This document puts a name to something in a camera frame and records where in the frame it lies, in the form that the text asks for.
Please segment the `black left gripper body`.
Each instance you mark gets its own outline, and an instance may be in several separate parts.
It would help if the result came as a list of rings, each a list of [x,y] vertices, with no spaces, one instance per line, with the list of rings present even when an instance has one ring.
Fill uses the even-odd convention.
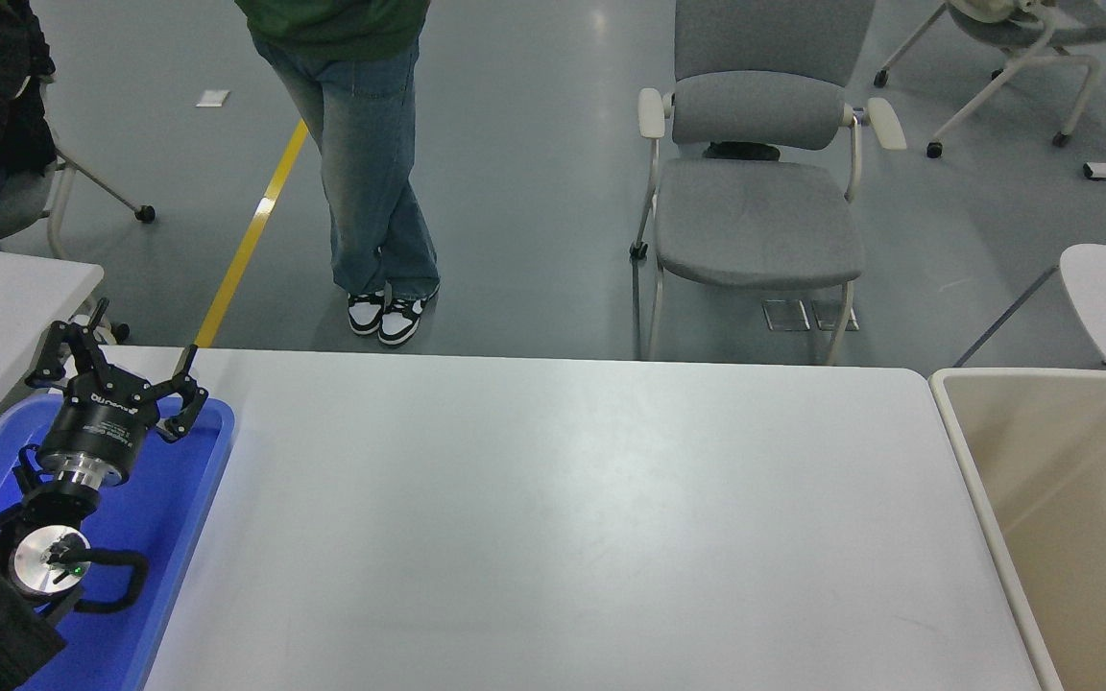
[[[142,442],[158,421],[156,401],[124,385],[102,391],[95,383],[70,381],[56,419],[40,443],[40,467],[56,473],[61,461],[91,458],[117,473],[129,473]]]

